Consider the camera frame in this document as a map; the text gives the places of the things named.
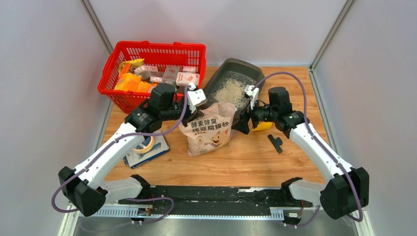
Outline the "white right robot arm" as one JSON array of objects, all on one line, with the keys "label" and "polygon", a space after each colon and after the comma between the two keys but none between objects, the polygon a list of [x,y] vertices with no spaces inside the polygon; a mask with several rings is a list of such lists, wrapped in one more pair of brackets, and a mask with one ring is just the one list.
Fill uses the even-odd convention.
[{"label": "white right robot arm", "polygon": [[248,105],[241,112],[235,129],[248,134],[248,122],[256,128],[262,121],[272,122],[288,139],[297,144],[313,161],[325,184],[294,177],[281,184],[280,199],[287,206],[298,201],[320,205],[332,219],[361,213],[369,204],[369,174],[363,168],[354,168],[341,158],[318,134],[301,111],[295,111],[289,93],[284,87],[268,90],[268,104],[258,100],[259,89],[247,85],[243,90]]}]

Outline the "pink cat litter bag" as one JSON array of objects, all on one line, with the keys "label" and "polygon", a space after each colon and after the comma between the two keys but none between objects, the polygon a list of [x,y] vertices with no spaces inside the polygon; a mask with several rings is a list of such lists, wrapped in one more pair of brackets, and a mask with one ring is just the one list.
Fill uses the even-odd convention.
[{"label": "pink cat litter bag", "polygon": [[179,130],[187,137],[188,155],[203,155],[228,144],[236,111],[230,102],[217,102],[202,110],[203,116],[187,125],[180,124]]}]

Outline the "yellow plastic scoop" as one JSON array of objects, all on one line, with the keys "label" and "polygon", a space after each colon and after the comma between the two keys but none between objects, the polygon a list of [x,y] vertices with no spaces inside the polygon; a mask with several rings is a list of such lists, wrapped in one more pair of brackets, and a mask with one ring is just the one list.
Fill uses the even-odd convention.
[{"label": "yellow plastic scoop", "polygon": [[273,126],[273,122],[259,122],[258,125],[256,127],[252,128],[252,131],[264,131],[264,130],[269,130],[271,129]]}]

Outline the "black bag clip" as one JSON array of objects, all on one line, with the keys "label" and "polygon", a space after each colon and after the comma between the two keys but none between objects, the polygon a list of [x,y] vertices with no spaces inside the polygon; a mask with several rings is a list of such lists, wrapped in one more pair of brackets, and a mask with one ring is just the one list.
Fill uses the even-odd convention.
[{"label": "black bag clip", "polygon": [[280,137],[274,137],[272,134],[268,135],[268,139],[271,142],[271,144],[273,145],[273,147],[275,148],[275,150],[277,151],[277,153],[282,153],[283,149],[282,149],[282,145],[283,145],[283,141]]}]

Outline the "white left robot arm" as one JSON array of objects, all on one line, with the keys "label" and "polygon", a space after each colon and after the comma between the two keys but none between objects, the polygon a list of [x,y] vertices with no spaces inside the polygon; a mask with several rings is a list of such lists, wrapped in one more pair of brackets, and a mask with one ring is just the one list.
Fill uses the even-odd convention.
[{"label": "white left robot arm", "polygon": [[132,110],[115,134],[94,154],[74,168],[63,167],[59,173],[60,187],[53,193],[51,205],[57,212],[67,213],[56,204],[62,193],[83,216],[91,216],[103,205],[123,199],[139,204],[150,198],[146,182],[139,177],[105,182],[113,167],[134,147],[148,137],[163,136],[180,124],[186,125],[198,113],[207,98],[194,83],[185,86],[183,98],[177,102],[173,85],[159,84],[148,99]]}]

